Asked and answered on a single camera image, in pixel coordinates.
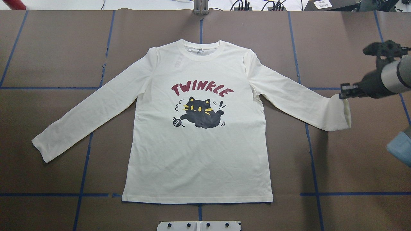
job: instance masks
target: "shirt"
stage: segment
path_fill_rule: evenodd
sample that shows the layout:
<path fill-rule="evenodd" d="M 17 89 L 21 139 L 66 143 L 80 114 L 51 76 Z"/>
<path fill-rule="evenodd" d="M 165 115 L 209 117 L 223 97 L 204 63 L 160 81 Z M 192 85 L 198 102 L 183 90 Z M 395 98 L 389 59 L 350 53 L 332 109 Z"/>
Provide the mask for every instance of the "shirt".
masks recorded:
<path fill-rule="evenodd" d="M 228 42 L 183 39 L 147 54 L 33 139 L 45 162 L 137 98 L 123 201 L 273 201 L 263 94 L 323 130 L 351 126 L 347 100 L 326 98 Z"/>

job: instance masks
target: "red object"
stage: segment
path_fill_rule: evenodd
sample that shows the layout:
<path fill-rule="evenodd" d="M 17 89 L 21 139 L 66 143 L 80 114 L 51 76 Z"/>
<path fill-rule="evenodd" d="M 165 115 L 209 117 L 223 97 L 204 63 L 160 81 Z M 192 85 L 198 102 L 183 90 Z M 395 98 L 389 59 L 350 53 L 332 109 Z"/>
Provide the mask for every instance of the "red object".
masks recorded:
<path fill-rule="evenodd" d="M 24 3 L 20 0 L 3 0 L 6 5 L 10 7 L 10 9 L 26 9 Z"/>

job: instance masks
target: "neckline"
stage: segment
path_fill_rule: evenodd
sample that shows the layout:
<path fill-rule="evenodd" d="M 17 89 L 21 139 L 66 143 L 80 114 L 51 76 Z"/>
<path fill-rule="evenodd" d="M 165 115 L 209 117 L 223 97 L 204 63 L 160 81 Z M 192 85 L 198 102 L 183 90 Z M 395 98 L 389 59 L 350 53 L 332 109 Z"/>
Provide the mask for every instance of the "neckline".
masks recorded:
<path fill-rule="evenodd" d="M 178 49 L 184 56 L 194 61 L 210 61 L 216 58 L 217 56 L 219 56 L 224 49 L 224 42 L 221 40 L 215 43 L 198 44 L 198 43 L 192 43 L 192 42 L 185 41 L 184 39 L 180 39 L 177 41 L 177 45 L 178 45 Z M 184 46 L 189 46 L 189 47 L 196 48 L 196 49 L 215 49 L 217 48 L 217 50 L 209 55 L 199 56 L 199 55 L 191 54 L 189 51 L 187 51 L 184 48 Z"/>

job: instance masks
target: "light blue fabric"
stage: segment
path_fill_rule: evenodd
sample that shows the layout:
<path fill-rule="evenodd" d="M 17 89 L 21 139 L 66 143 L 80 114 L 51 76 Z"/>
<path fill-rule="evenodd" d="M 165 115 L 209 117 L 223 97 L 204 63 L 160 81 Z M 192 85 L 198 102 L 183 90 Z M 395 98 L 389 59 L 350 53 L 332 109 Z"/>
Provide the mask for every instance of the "light blue fabric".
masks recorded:
<path fill-rule="evenodd" d="M 400 132 L 388 145 L 387 150 L 397 159 L 411 167 L 411 138 Z"/>

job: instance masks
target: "black cat graphic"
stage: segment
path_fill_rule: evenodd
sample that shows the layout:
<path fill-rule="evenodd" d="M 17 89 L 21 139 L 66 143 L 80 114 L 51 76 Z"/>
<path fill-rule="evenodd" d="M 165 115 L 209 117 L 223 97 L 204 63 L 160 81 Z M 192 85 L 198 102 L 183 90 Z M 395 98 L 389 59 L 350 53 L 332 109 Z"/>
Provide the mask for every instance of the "black cat graphic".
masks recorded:
<path fill-rule="evenodd" d="M 196 127 L 209 128 L 216 127 L 220 123 L 223 111 L 214 112 L 210 107 L 210 100 L 196 100 L 190 97 L 188 102 L 184 105 L 186 114 L 180 116 L 180 119 L 187 119 L 194 123 Z"/>

